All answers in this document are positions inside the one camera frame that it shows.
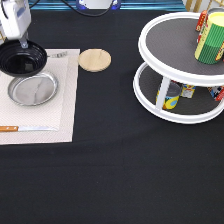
green can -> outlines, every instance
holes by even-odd
[[[195,51],[195,58],[205,64],[215,64],[224,53],[224,12],[212,13]]]

yellow can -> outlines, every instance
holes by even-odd
[[[169,89],[167,91],[166,98],[164,100],[163,109],[173,109],[174,107],[176,107],[180,94],[181,94],[180,86],[176,83],[171,82]]]

white shelf post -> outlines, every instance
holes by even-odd
[[[159,90],[159,95],[157,96],[157,101],[156,101],[157,110],[162,110],[169,86],[170,86],[170,79],[163,76],[163,81],[162,81],[162,84]]]

round wooden board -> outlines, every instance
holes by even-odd
[[[79,55],[79,65],[86,71],[99,72],[111,63],[111,56],[102,49],[89,49]]]

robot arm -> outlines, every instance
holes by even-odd
[[[9,40],[20,40],[21,46],[27,48],[27,29],[31,23],[28,0],[0,0],[0,20]]]

